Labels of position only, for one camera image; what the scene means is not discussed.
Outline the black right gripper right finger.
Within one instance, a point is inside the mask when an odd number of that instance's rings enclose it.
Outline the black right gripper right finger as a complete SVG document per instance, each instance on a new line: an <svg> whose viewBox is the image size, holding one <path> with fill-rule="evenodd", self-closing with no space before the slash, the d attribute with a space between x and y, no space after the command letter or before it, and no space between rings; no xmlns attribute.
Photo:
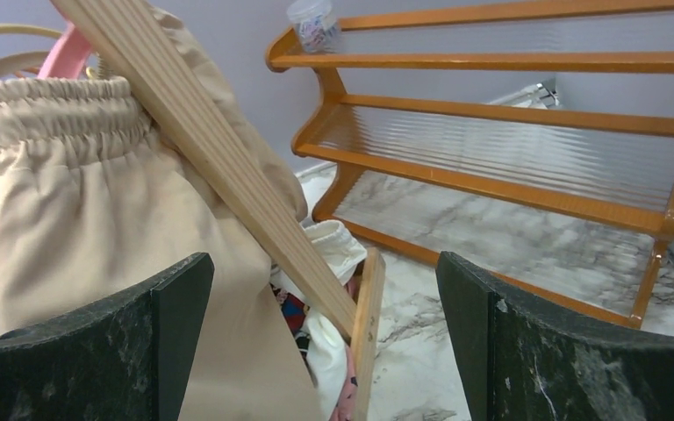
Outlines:
<svg viewBox="0 0 674 421"><path fill-rule="evenodd" d="M443 252L436 279L475 420L674 420L674 337L611 324Z"/></svg>

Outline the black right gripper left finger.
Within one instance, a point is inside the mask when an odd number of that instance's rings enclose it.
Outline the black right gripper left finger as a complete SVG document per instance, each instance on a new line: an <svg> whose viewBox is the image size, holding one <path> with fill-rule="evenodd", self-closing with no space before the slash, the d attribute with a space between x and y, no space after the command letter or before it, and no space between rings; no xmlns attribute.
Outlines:
<svg viewBox="0 0 674 421"><path fill-rule="evenodd" d="M147 280L0 336L0 420L176 420L214 265Z"/></svg>

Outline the beige shorts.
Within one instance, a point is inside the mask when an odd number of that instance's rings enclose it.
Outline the beige shorts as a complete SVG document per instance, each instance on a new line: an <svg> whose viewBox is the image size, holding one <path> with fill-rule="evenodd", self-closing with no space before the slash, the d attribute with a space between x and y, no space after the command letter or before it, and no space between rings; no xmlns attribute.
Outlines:
<svg viewBox="0 0 674 421"><path fill-rule="evenodd" d="M215 275L181 419L328 420L270 257L128 81L0 81L0 335L194 252Z"/></svg>

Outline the pink hanger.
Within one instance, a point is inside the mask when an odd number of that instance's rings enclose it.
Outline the pink hanger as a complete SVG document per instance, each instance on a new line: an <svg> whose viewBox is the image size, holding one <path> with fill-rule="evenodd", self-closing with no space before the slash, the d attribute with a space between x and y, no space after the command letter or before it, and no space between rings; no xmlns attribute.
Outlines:
<svg viewBox="0 0 674 421"><path fill-rule="evenodd" d="M91 44L74 24L68 22L62 35L55 39L53 47L41 65L39 79L75 79L86 68L86 62L93 53Z"/></svg>

